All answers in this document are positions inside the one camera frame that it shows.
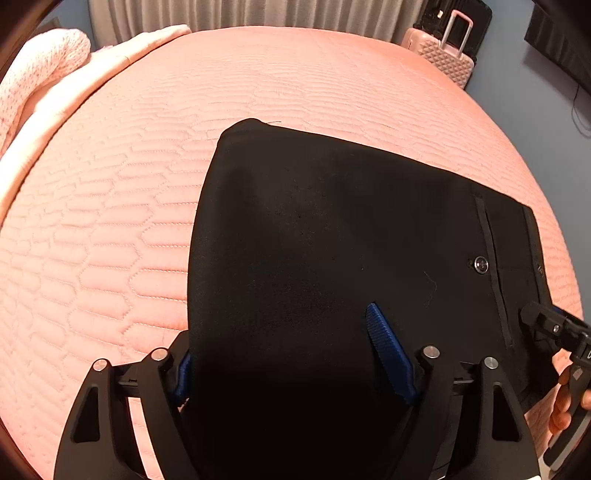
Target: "black clamp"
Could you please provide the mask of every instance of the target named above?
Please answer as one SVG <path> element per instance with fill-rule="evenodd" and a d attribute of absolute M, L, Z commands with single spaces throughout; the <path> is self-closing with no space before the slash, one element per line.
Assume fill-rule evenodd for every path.
<path fill-rule="evenodd" d="M 571 352 L 572 363 L 591 369 L 591 327 L 585 322 L 564 310 L 549 309 L 536 302 L 523 307 L 520 316 L 523 324 Z"/>
<path fill-rule="evenodd" d="M 199 480 L 180 410 L 189 394 L 189 333 L 141 362 L 99 359 L 76 397 L 57 452 L 54 480 L 146 480 L 128 398 L 140 398 L 148 433 L 167 480 Z"/>
<path fill-rule="evenodd" d="M 434 346 L 417 354 L 424 391 L 413 405 L 389 480 L 506 480 L 540 474 L 517 395 L 499 362 L 457 362 Z"/>
<path fill-rule="evenodd" d="M 555 307 L 549 309 L 532 302 L 521 309 L 521 321 L 569 352 L 569 391 L 571 414 L 569 427 L 554 436 L 544 453 L 544 462 L 555 478 L 579 480 L 591 475 L 587 461 L 591 446 L 591 412 L 581 407 L 583 393 L 591 386 L 591 327 L 582 320 Z"/>

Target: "bed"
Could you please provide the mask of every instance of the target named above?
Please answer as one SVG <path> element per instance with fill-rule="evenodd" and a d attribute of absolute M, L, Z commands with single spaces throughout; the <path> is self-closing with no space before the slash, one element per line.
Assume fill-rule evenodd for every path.
<path fill-rule="evenodd" d="M 44 480 L 91 363 L 139 361 L 187 327 L 200 187 L 221 132 L 250 117 L 392 151 L 531 206 L 553 301 L 582 315 L 560 228 L 523 159 L 430 63 L 331 31 L 182 35 L 69 116 L 0 229 L 0 417 Z M 555 360 L 566 366 L 564 355 Z M 539 453 L 553 395 L 528 414 Z M 161 478 L 137 403 L 132 414 L 147 474 Z"/>

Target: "black suitcase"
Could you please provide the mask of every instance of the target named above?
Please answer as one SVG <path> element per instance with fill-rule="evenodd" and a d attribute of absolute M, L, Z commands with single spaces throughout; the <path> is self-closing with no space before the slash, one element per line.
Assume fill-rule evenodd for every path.
<path fill-rule="evenodd" d="M 441 40 L 452 10 L 465 13 L 474 22 L 474 27 L 463 52 L 475 61 L 476 54 L 492 19 L 490 7 L 482 0 L 427 0 L 423 14 L 418 23 L 414 25 L 414 28 L 419 28 Z M 456 22 L 447 42 L 459 48 L 466 34 L 466 29 L 467 24 L 465 22 Z"/>

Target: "blue wall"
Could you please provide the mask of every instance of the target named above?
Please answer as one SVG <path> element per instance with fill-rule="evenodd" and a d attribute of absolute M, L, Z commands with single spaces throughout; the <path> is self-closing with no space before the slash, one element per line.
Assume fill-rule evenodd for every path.
<path fill-rule="evenodd" d="M 493 12 L 467 92 L 530 167 L 563 230 L 591 312 L 591 98 L 523 39 L 531 0 L 485 0 Z"/>
<path fill-rule="evenodd" d="M 92 45 L 92 50 L 96 50 L 95 36 L 90 23 L 90 13 L 87 0 L 63 0 L 47 16 L 46 20 L 57 17 L 63 28 L 77 28 L 82 30 Z"/>

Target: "pink suitcase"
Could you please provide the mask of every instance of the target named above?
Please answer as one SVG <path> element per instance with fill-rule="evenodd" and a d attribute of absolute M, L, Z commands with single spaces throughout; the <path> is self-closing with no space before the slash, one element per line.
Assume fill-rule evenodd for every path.
<path fill-rule="evenodd" d="M 456 17 L 461 17 L 468 22 L 466 35 L 459 49 L 447 44 L 447 38 Z M 474 69 L 474 61 L 462 53 L 462 50 L 468 41 L 473 25 L 470 17 L 459 10 L 453 10 L 441 41 L 423 30 L 409 28 L 404 34 L 401 45 L 430 61 L 451 78 L 458 87 L 464 88 Z"/>

